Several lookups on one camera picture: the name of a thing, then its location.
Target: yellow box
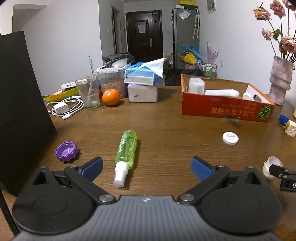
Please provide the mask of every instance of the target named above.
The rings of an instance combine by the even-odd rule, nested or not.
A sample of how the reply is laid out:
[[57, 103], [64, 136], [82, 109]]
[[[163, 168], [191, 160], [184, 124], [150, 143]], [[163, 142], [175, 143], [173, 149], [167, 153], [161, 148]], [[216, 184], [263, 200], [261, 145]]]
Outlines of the yellow box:
[[179, 5], [181, 4], [197, 6], [197, 2], [191, 2], [191, 1], [180, 1]]

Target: pink vase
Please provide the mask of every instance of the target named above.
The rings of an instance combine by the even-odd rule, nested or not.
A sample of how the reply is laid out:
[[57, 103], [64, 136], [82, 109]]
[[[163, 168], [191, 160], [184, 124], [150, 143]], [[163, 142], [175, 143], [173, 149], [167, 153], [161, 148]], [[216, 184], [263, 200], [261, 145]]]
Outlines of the pink vase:
[[293, 63], [274, 56], [274, 62], [270, 72], [271, 82], [268, 97], [277, 105], [284, 105], [286, 91], [291, 89]]

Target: paper sign on door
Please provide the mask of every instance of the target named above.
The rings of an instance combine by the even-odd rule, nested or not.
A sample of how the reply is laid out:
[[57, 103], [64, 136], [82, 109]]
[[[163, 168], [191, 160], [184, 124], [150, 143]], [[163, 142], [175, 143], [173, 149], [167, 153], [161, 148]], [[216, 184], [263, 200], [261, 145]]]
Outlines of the paper sign on door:
[[139, 34], [145, 33], [145, 25], [144, 24], [138, 25], [138, 29], [139, 29]]

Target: dried flower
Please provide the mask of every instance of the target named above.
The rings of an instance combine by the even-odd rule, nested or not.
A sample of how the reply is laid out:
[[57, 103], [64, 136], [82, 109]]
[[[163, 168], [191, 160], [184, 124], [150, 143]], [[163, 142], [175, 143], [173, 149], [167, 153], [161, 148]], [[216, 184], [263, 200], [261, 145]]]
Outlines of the dried flower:
[[290, 9], [291, 11], [296, 10], [296, 8], [288, 0], [283, 0], [283, 4], [285, 4], [286, 8]]
[[273, 33], [270, 30], [264, 28], [262, 28], [262, 35], [268, 41], [273, 37]]
[[273, 3], [270, 4], [270, 9], [273, 10], [274, 14], [280, 18], [286, 16], [284, 7], [277, 0], [274, 0]]
[[269, 20], [270, 19], [270, 13], [265, 10], [263, 7], [258, 7], [253, 9], [254, 13], [255, 13], [255, 18], [257, 20]]
[[296, 41], [289, 34], [282, 38], [280, 44], [283, 50], [290, 53], [296, 53]]

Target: red cardboard box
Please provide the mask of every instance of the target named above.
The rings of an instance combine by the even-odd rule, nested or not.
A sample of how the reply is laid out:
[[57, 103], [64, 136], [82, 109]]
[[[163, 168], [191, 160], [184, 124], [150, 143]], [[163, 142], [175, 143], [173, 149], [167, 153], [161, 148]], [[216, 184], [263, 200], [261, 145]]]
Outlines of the red cardboard box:
[[[247, 121], [269, 122], [274, 111], [274, 103], [260, 90], [251, 84], [214, 78], [200, 77], [205, 82], [205, 90], [235, 89], [240, 95], [237, 98], [208, 96], [188, 93], [191, 75], [181, 75], [182, 114], [210, 117], [234, 117]], [[259, 101], [243, 100], [249, 92]]]

